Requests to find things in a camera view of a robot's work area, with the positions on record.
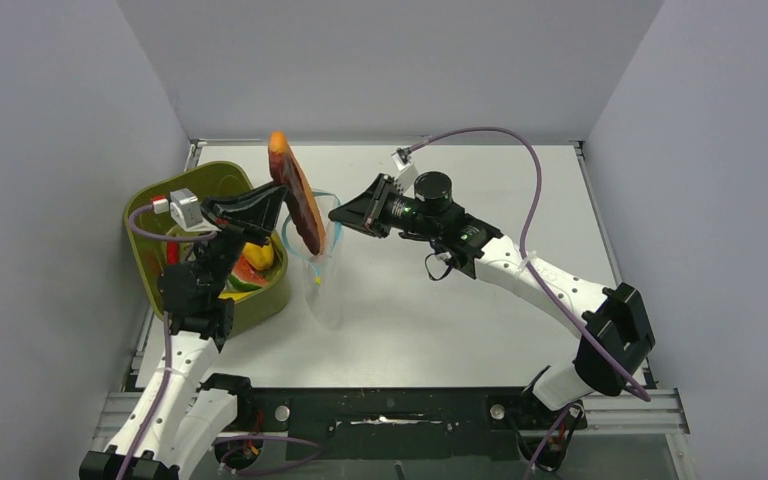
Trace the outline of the clear zip top bag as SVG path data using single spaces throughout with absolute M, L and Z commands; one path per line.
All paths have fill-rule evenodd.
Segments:
M 330 220 L 327 214 L 342 202 L 334 193 L 320 189 L 314 190 L 314 199 L 325 225 L 323 252 L 314 255 L 308 250 L 289 216 L 281 226 L 280 236 L 287 253 L 299 264 L 295 282 L 310 315 L 324 327 L 336 330 L 342 322 L 339 254 L 343 225 Z

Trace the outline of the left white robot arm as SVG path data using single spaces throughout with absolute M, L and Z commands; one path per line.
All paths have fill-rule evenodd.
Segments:
M 235 303 L 220 294 L 243 247 L 266 245 L 287 187 L 270 182 L 231 197 L 199 199 L 188 189 L 157 196 L 128 218 L 169 214 L 184 230 L 168 243 L 193 252 L 166 266 L 157 280 L 162 300 L 164 353 L 136 406 L 102 451 L 90 451 L 82 479 L 187 479 L 216 437 L 245 407 L 245 377 L 203 376 L 221 352 L 234 323 Z

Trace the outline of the red toy chili pepper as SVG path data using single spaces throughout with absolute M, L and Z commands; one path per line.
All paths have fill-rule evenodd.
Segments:
M 180 245 L 176 242 L 167 242 L 165 245 L 165 260 L 168 266 L 180 262 Z

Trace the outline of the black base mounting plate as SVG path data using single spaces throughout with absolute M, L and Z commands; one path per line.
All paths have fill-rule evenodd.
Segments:
M 255 388 L 230 428 L 253 433 L 215 447 L 243 475 L 266 471 L 263 434 L 286 434 L 284 458 L 492 461 L 561 465 L 588 420 L 581 404 L 561 419 L 521 387 Z

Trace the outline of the toy watermelon slice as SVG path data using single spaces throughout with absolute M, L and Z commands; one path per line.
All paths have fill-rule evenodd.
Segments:
M 241 256 L 227 279 L 226 290 L 242 293 L 254 292 L 266 288 L 268 285 L 269 281 Z

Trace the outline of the yellow toy bell pepper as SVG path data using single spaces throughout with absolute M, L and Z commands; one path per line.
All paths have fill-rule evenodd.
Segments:
M 242 250 L 244 259 L 257 271 L 269 270 L 275 262 L 275 250 L 272 243 L 257 245 L 246 243 Z

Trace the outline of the olive green plastic bin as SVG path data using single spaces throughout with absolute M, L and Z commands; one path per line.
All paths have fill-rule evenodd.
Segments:
M 255 186 L 240 166 L 219 161 L 207 163 L 151 185 L 137 193 L 125 207 L 123 221 L 126 233 L 149 299 L 150 309 L 157 317 L 163 315 L 163 302 L 157 288 L 157 280 L 167 265 L 166 243 L 134 233 L 129 218 L 130 214 L 138 208 L 150 206 L 153 200 L 183 188 L 189 189 L 202 198 L 240 195 L 253 190 Z M 271 235 L 271 243 L 274 246 L 275 261 L 274 265 L 263 274 L 268 281 L 266 286 L 243 295 L 234 283 L 227 285 L 227 289 L 235 297 L 232 336 L 240 335 L 280 313 L 290 300 L 291 289 L 286 279 L 287 252 L 277 233 Z

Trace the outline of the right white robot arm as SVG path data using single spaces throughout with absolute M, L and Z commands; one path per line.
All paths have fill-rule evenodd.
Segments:
M 385 238 L 397 230 L 403 239 L 426 242 L 448 271 L 510 292 L 578 339 L 575 356 L 539 374 L 523 398 L 522 411 L 532 425 L 550 425 L 563 407 L 594 392 L 649 398 L 634 380 L 656 344 L 641 293 L 627 283 L 589 282 L 533 253 L 521 253 L 509 236 L 453 200 L 446 174 L 420 175 L 413 196 L 381 174 L 328 217 L 370 237 Z

